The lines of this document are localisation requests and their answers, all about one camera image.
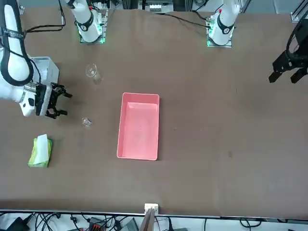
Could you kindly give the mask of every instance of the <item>brown table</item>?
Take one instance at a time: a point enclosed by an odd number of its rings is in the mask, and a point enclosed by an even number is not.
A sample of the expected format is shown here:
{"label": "brown table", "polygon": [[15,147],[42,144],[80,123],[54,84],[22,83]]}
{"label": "brown table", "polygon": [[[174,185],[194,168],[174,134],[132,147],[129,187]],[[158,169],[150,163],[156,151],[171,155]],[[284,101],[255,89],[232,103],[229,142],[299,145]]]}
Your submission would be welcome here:
{"label": "brown table", "polygon": [[[65,12],[62,32],[28,34],[26,49],[58,65],[69,115],[25,118],[0,101],[0,207],[142,213],[158,203],[164,214],[307,218],[308,81],[268,82],[290,16],[240,15],[233,48],[220,49],[201,27],[138,10],[113,12],[105,44],[81,45]],[[29,8],[22,20],[56,23],[59,11]],[[90,63],[101,85],[86,79]],[[123,92],[160,95],[158,161],[117,158]],[[44,133],[50,167],[28,168]]]}

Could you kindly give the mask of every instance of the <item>black cable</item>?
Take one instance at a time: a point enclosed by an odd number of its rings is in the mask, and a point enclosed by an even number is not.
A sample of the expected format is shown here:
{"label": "black cable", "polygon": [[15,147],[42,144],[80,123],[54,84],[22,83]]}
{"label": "black cable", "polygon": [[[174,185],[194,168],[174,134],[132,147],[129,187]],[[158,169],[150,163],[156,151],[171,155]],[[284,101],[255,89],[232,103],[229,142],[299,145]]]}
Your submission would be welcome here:
{"label": "black cable", "polygon": [[61,215],[59,215],[59,213],[48,214],[48,215],[46,216],[46,220],[45,220],[45,223],[44,223],[44,225],[43,225],[43,227],[42,227],[42,230],[45,229],[45,226],[46,226],[46,225],[47,225],[47,227],[50,228],[48,222],[49,222],[49,221],[51,220],[51,218],[54,217],[54,216],[56,216],[57,218],[60,218]]}
{"label": "black cable", "polygon": [[100,8],[98,8],[98,7],[94,6],[94,4],[93,4],[93,3],[91,4],[91,7],[93,7],[94,9],[96,9],[96,10],[98,10],[98,11],[100,10]]}
{"label": "black cable", "polygon": [[293,53],[290,52],[290,44],[292,42],[292,40],[294,39],[294,34],[295,34],[295,31],[298,30],[298,28],[301,26],[302,24],[302,21],[306,18],[306,16],[308,15],[308,10],[303,14],[303,16],[301,17],[301,19],[298,21],[298,23],[296,24],[296,26],[294,27],[289,39],[288,39],[288,42],[287,42],[287,47],[286,47],[286,55],[288,56],[288,58],[291,60],[291,61],[299,61],[299,60],[308,60],[308,56],[304,55],[304,56],[297,56],[297,55],[294,55]]}
{"label": "black cable", "polygon": [[24,219],[24,222],[27,224],[34,217],[35,213],[31,213],[28,217]]}
{"label": "black cable", "polygon": [[1,213],[1,214],[0,214],[0,217],[2,217],[2,216],[5,215],[5,214],[8,214],[8,213]]}
{"label": "black cable", "polygon": [[37,225],[39,215],[40,215],[40,213],[37,213],[37,218],[35,219],[35,231],[37,231],[37,230],[38,230],[38,227],[39,227],[39,226],[41,225],[41,223],[44,221],[44,220],[41,220],[41,221],[40,221],[40,223]]}
{"label": "black cable", "polygon": [[171,14],[162,13],[161,15],[167,15],[167,16],[170,16],[170,17],[173,17],[173,18],[177,18],[177,19],[179,19],[179,20],[182,20],[182,21],[187,22],[187,23],[194,24],[194,25],[196,25],[196,26],[202,26],[202,27],[205,27],[205,28],[208,28],[208,29],[211,28],[210,26],[202,25],[202,24],[199,24],[199,23],[194,23],[194,22],[188,21],[188,20],[186,20],[186,19],[183,19],[183,18],[174,16],[174,15],[171,15]]}
{"label": "black cable", "polygon": [[[243,222],[242,222],[242,220],[246,221],[246,222],[247,222],[247,225],[244,225]],[[248,219],[246,219],[246,218],[240,218],[240,224],[241,224],[243,227],[248,228],[249,231],[251,231],[251,228],[259,227],[259,226],[261,225],[261,223],[262,223],[262,222],[259,221],[259,223],[258,223],[257,225],[250,225]]]}
{"label": "black cable", "polygon": [[86,218],[82,213],[81,213],[82,217],[87,221],[87,223],[90,223],[90,218]]}
{"label": "black cable", "polygon": [[42,218],[42,220],[45,222],[43,227],[42,227],[42,231],[44,231],[45,226],[47,225],[47,228],[49,231],[52,231],[52,228],[50,228],[49,224],[47,223],[46,217],[43,213],[40,213],[39,216]]}
{"label": "black cable", "polygon": [[219,6],[214,12],[216,13],[222,6],[223,6],[223,4],[221,6]]}
{"label": "black cable", "polygon": [[172,222],[171,222],[170,217],[168,217],[168,221],[169,221],[169,228],[168,228],[168,231],[174,231],[174,229],[173,229],[173,227],[172,227]]}
{"label": "black cable", "polygon": [[[105,215],[105,220],[104,220],[105,223],[104,223],[103,225],[101,225],[100,228],[103,227],[103,226],[105,226],[105,228],[110,228],[111,225],[112,225],[112,219],[113,219],[113,218],[116,218],[116,217],[117,217],[117,216],[111,216],[110,218],[107,219],[107,217],[106,217],[106,215]],[[110,221],[110,220],[111,220],[111,224],[110,224],[110,226],[107,226],[107,222]],[[102,221],[100,220],[100,221],[98,221],[98,222],[93,223],[92,225],[95,225],[95,224],[98,224],[98,223],[101,223],[101,222],[102,222]]]}
{"label": "black cable", "polygon": [[157,217],[155,217],[155,219],[156,219],[156,222],[157,222],[157,225],[158,225],[158,229],[159,229],[159,231],[160,231],[160,226],[159,226],[159,222],[158,222],[158,220],[157,220]]}
{"label": "black cable", "polygon": [[199,6],[195,11],[198,11],[199,9],[204,7],[208,3],[208,1],[210,1],[210,0],[205,0],[205,2],[201,6]]}
{"label": "black cable", "polygon": [[[61,25],[42,25],[42,26],[34,26],[28,30],[26,30],[26,33],[36,33],[36,32],[51,32],[51,31],[60,31],[63,29],[64,26],[66,26],[66,19],[65,15],[63,12],[63,8],[61,5],[60,0],[58,0],[59,6],[60,6],[60,11],[61,11],[61,19],[62,19],[62,24]],[[60,29],[53,29],[53,30],[36,30],[38,28],[46,28],[46,27],[60,27]]]}
{"label": "black cable", "polygon": [[123,217],[121,220],[119,220],[119,222],[123,221],[126,218],[128,218],[128,216]]}
{"label": "black cable", "polygon": [[197,11],[192,11],[192,12],[194,12],[199,18],[206,20],[206,18],[202,17]]}
{"label": "black cable", "polygon": [[74,223],[76,229],[81,231],[81,229],[77,226],[77,219],[76,219],[76,217],[73,217],[73,214],[71,214],[71,220]]}
{"label": "black cable", "polygon": [[205,221],[204,221],[204,227],[203,227],[204,231],[205,231],[206,221],[207,221],[207,218],[205,218]]}

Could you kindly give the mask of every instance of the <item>pink tray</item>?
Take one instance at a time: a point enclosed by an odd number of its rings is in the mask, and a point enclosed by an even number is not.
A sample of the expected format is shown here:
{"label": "pink tray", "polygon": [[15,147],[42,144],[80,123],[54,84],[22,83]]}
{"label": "pink tray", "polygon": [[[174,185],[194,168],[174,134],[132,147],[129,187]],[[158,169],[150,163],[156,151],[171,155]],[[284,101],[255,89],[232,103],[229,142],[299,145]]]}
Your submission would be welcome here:
{"label": "pink tray", "polygon": [[156,160],[159,95],[123,93],[117,157]]}

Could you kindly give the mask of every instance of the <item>green tissue box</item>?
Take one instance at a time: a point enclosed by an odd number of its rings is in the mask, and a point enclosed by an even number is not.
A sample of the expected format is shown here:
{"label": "green tissue box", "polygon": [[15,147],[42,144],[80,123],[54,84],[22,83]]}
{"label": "green tissue box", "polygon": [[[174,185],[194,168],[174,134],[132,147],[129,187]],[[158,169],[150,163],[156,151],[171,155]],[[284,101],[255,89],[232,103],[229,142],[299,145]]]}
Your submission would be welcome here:
{"label": "green tissue box", "polygon": [[34,138],[32,154],[31,154],[30,160],[28,162],[28,166],[29,167],[48,167],[49,159],[50,159],[50,155],[51,155],[51,149],[52,149],[52,140],[48,139],[48,160],[41,162],[41,163],[34,164],[35,159],[37,157],[37,138]]}

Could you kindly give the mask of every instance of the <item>clear plastic cup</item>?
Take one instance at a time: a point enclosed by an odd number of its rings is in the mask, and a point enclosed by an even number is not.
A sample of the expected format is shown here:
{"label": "clear plastic cup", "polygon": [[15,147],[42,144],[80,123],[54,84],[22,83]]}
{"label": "clear plastic cup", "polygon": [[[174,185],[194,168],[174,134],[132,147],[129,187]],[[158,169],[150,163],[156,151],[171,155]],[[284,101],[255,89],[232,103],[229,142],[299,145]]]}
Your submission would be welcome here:
{"label": "clear plastic cup", "polygon": [[92,121],[89,120],[88,118],[82,118],[82,125],[85,126],[85,127],[90,127],[92,124]]}
{"label": "clear plastic cup", "polygon": [[91,78],[94,84],[100,84],[102,81],[102,76],[100,75],[95,64],[89,64],[86,67],[86,76]]}

